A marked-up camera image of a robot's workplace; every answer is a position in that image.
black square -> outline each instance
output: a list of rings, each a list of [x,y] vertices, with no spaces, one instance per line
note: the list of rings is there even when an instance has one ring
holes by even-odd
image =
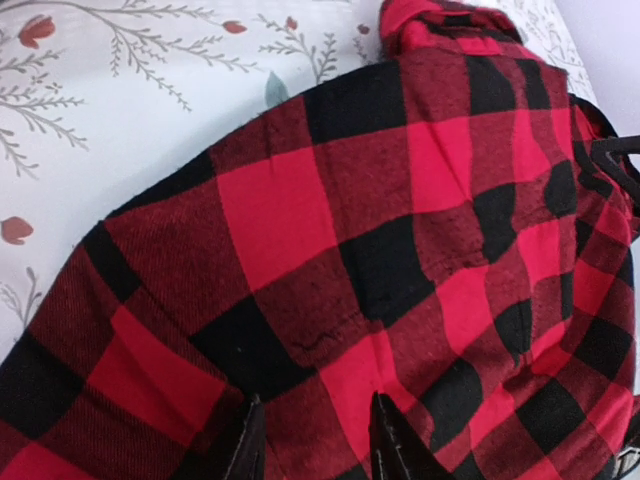
[[[0,419],[36,440],[71,408],[84,381],[27,331],[0,366]]]
[[[400,217],[340,245],[360,310],[386,327],[435,291],[422,272],[413,217]]]
[[[551,170],[551,177],[544,188],[544,202],[556,218],[576,213],[578,192],[570,162],[562,162]]]
[[[160,180],[153,187],[129,200],[122,207],[111,213],[109,218],[117,217],[130,210],[175,197],[202,185],[211,180],[213,176],[213,162],[209,157],[209,150],[207,149],[177,172]]]
[[[430,449],[437,452],[471,421],[483,401],[482,382],[475,368],[462,358],[422,395],[420,401],[433,417]]]
[[[631,250],[627,250],[627,255],[624,257],[622,265],[620,265],[620,270],[618,270],[616,278],[633,288],[633,259],[631,257]]]
[[[542,79],[540,64],[531,59],[518,59],[516,63],[527,81],[527,103],[530,110],[551,110],[551,99]]]
[[[562,319],[568,320],[573,315],[573,272],[560,275],[560,291]]]
[[[512,183],[492,188],[473,200],[484,237],[482,253],[490,263],[497,262],[516,240],[512,224],[515,205],[516,187]]]
[[[533,310],[531,299],[511,305],[494,321],[502,343],[518,364],[520,355],[531,349]]]
[[[471,86],[471,115],[510,112],[516,108],[511,82],[488,57],[467,56]]]
[[[593,227],[582,220],[576,220],[576,257],[580,257],[591,235]]]
[[[396,62],[365,67],[323,83],[304,93],[304,102],[316,145],[407,124]]]
[[[478,467],[478,463],[476,462],[476,458],[473,456],[473,452],[467,455],[464,462],[455,469],[453,476],[460,480],[486,480],[485,476],[480,471],[480,467]]]
[[[369,480],[369,476],[362,468],[362,465],[358,464],[348,472],[340,475],[336,480]]]
[[[615,457],[612,456],[607,461],[602,471],[598,475],[596,475],[593,480],[611,480],[612,478],[614,478],[613,473],[615,472],[615,467],[616,467],[616,459]]]
[[[549,380],[516,415],[545,455],[586,420],[578,402],[555,379]]]
[[[574,356],[613,381],[632,344],[633,338],[627,332],[595,317]]]
[[[191,336],[232,385],[264,402],[303,383],[315,370],[296,364],[248,297]]]
[[[578,182],[587,190],[598,193],[602,198],[608,199],[613,193],[613,185],[607,180],[590,175],[585,171],[578,175]]]
[[[140,278],[127,263],[104,223],[99,223],[87,234],[82,246],[104,283],[121,303],[125,303],[140,287]]]

floral print fabric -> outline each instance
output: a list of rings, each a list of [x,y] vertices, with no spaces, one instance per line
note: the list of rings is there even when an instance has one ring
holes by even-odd
[[[380,3],[0,0],[0,362],[97,220],[265,110],[376,62]],[[553,0],[469,3],[504,10],[594,101]]]

red flower bud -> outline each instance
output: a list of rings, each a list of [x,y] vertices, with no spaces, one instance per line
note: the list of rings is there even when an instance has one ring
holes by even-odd
[[[24,238],[33,233],[33,227],[20,217],[11,217],[0,222],[2,239],[12,245],[24,245]]]
[[[234,35],[247,31],[247,27],[242,25],[237,20],[229,20],[222,24],[222,28],[224,28],[227,32],[233,33]]]
[[[44,15],[38,15],[29,20],[20,33],[18,39],[20,43],[28,48],[40,48],[37,40],[41,38],[47,38],[53,35],[56,31],[56,26],[53,24],[51,17],[45,17]]]

white bedsheet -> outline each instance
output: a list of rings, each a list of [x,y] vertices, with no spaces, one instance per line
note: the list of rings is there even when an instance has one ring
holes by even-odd
[[[0,362],[96,221],[277,102],[375,61],[380,3],[0,0]],[[470,3],[505,10],[595,100],[552,0]]]

red and black plaid shirt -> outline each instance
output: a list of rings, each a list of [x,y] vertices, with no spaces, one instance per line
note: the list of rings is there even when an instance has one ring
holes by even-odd
[[[364,480],[375,391],[456,478],[611,475],[637,217],[589,159],[608,124],[502,14],[393,0],[381,30],[391,61],[87,235],[0,367],[0,480],[194,478],[254,394],[267,479]]]

